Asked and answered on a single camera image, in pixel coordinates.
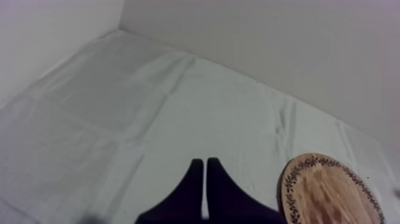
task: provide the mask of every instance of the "white fabric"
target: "white fabric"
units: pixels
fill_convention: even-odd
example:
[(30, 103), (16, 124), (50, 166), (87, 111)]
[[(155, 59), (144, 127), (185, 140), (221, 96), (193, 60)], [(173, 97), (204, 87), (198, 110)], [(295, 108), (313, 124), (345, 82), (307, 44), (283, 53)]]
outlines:
[(377, 141), (242, 74), (122, 31), (2, 108), (0, 149), (1, 223), (86, 214), (133, 223), (168, 196), (192, 158), (208, 157), (276, 209), (279, 174), (302, 153), (345, 163), (388, 223), (400, 218), (400, 180)]

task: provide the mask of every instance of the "wooden board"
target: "wooden board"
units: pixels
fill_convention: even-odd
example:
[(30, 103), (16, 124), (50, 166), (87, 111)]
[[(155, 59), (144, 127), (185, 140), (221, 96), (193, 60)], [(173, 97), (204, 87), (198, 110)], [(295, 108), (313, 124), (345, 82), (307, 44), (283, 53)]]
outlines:
[(385, 223), (375, 196), (361, 178), (326, 155), (303, 154), (291, 160), (281, 190), (288, 223)]

